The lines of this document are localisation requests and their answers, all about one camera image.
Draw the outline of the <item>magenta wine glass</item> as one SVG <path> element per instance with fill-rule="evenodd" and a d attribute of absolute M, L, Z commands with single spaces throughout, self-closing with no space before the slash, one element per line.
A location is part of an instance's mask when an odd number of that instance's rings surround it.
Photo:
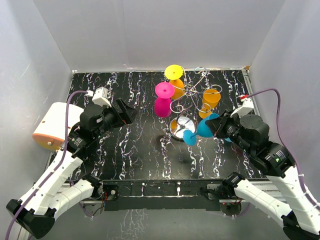
<path fill-rule="evenodd" d="M 172 113 L 170 104 L 171 97 L 175 93 L 175 88 L 168 82 L 161 82 L 155 87 L 157 99 L 154 103 L 154 112 L 158 117 L 166 118 Z"/>

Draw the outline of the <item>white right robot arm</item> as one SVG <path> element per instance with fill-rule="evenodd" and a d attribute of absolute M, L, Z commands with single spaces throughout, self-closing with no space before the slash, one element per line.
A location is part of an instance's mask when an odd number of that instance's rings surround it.
<path fill-rule="evenodd" d="M 212 194 L 244 199 L 263 211 L 283 229 L 291 240 L 320 238 L 319 203 L 305 185 L 300 185 L 298 167 L 282 145 L 269 140 L 270 127 L 255 114 L 240 117 L 224 112 L 205 124 L 216 138 L 229 138 L 279 190 L 285 202 L 255 187 L 244 176 L 233 172 Z"/>

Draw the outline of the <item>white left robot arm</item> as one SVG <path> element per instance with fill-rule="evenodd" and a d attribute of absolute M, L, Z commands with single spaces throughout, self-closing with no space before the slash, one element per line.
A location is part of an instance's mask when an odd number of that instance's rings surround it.
<path fill-rule="evenodd" d="M 35 239 L 43 238 L 55 221 L 72 206 L 103 195 L 102 181 L 88 173 L 74 185 L 59 192 L 67 178 L 89 158 L 100 138 L 109 130 L 132 124 L 138 112 L 121 98 L 117 107 L 90 104 L 79 115 L 79 121 L 72 126 L 67 142 L 58 151 L 54 160 L 20 199 L 11 199 L 6 209 L 14 222 L 22 226 Z"/>

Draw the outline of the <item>blue wine glass front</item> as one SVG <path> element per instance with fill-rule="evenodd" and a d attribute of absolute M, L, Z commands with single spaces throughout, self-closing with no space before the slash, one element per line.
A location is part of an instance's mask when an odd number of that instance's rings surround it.
<path fill-rule="evenodd" d="M 213 137 L 214 134 L 211 132 L 210 128 L 206 125 L 206 121 L 207 120 L 214 120 L 214 119 L 217 119 L 218 117 L 219 117 L 219 115 L 217 113 L 212 113 L 211 115 L 202 119 L 199 122 L 195 133 L 189 129 L 186 129 L 183 132 L 183 141 L 189 146 L 194 146 L 197 142 L 197 136 L 200 136 L 203 138 Z"/>

